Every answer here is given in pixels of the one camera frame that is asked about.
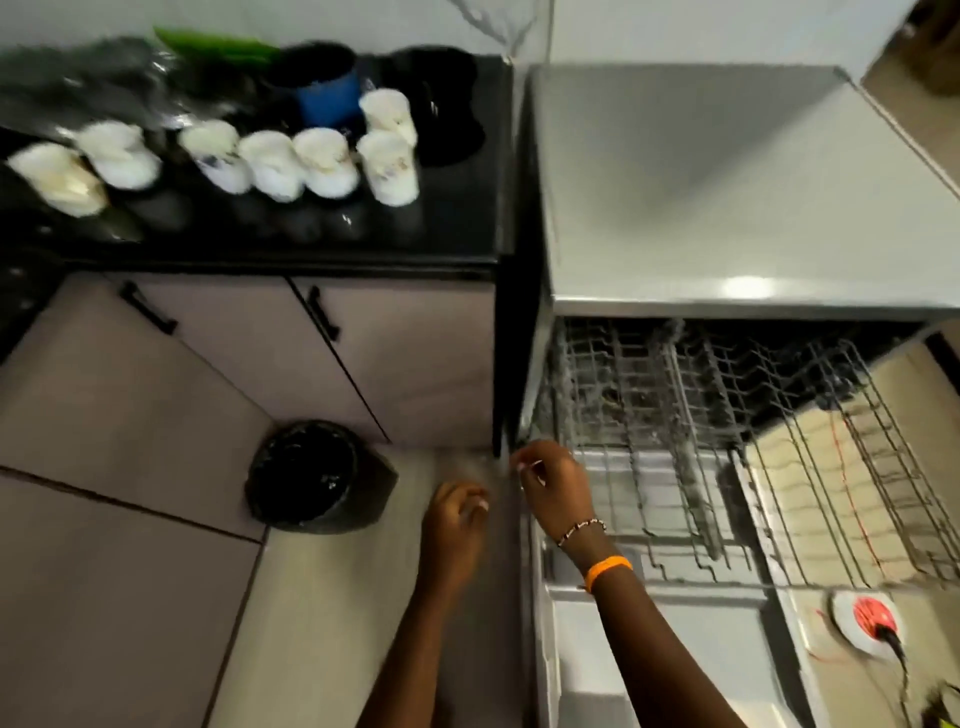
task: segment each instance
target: blue mug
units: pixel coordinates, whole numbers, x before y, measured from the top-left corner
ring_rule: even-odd
[[[318,41],[287,48],[264,80],[297,96],[308,127],[335,127],[360,113],[357,57],[346,45]]]

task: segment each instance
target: cabinet handle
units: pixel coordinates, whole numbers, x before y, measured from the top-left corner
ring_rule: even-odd
[[[133,308],[135,308],[140,315],[142,315],[155,327],[163,331],[163,333],[167,334],[167,336],[172,335],[173,332],[177,330],[177,326],[180,325],[180,322],[176,319],[165,319],[160,314],[153,311],[150,308],[150,305],[147,303],[147,300],[143,297],[143,294],[140,292],[140,289],[137,287],[136,283],[134,283],[132,280],[128,280],[120,288],[120,298],[133,306]]]
[[[317,286],[311,286],[310,295],[306,300],[307,306],[309,306],[311,313],[313,313],[314,318],[317,321],[317,325],[324,330],[326,338],[330,341],[336,341],[340,338],[340,327],[333,326],[330,323],[329,317],[324,311],[324,307],[320,305],[320,288]]]

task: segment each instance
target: white cup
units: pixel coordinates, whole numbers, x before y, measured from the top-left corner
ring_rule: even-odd
[[[133,124],[87,124],[77,134],[75,143],[111,187],[146,189],[160,176],[160,157],[144,146],[143,130]]]
[[[370,129],[396,132],[411,147],[417,146],[417,128],[410,116],[410,102],[394,88],[378,88],[360,97],[360,109]]]
[[[305,129],[294,137],[294,149],[314,194],[339,200],[360,183],[347,138],[335,129]]]
[[[254,132],[237,145],[253,172],[253,184],[279,203],[292,203],[303,194],[303,167],[294,144],[283,132]]]
[[[231,195],[253,187],[253,173],[237,156],[240,134],[226,121],[202,121],[180,132],[180,146],[193,158],[204,176]]]
[[[357,142],[357,152],[378,202],[400,207],[420,195],[413,147],[398,133],[373,130]]]
[[[47,205],[67,215],[96,215],[107,206],[104,184],[73,149],[52,142],[31,144],[7,159],[7,164]]]

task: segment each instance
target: green object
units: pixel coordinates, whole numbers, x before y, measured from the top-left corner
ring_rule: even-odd
[[[227,61],[239,66],[263,67],[280,52],[279,48],[256,38],[157,27],[154,33],[174,53],[195,61]]]

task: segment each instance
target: wall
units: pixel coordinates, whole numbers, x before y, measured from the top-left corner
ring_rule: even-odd
[[[520,16],[523,0],[466,0]],[[550,0],[522,58],[544,57]],[[862,76],[913,0],[556,0],[554,61],[837,63]],[[149,33],[155,24],[258,36],[337,38],[361,51],[445,43],[499,53],[449,0],[0,0],[0,46]]]
[[[914,0],[555,0],[550,60],[837,64],[861,78]]]
[[[516,0],[516,6],[526,10],[535,2]],[[471,3],[502,7],[491,0]],[[543,36],[547,13],[542,15]],[[499,43],[471,27],[448,0],[0,0],[0,16],[0,46],[145,35],[154,25],[166,25],[256,36],[278,45],[336,38],[367,52],[417,43],[501,52]]]

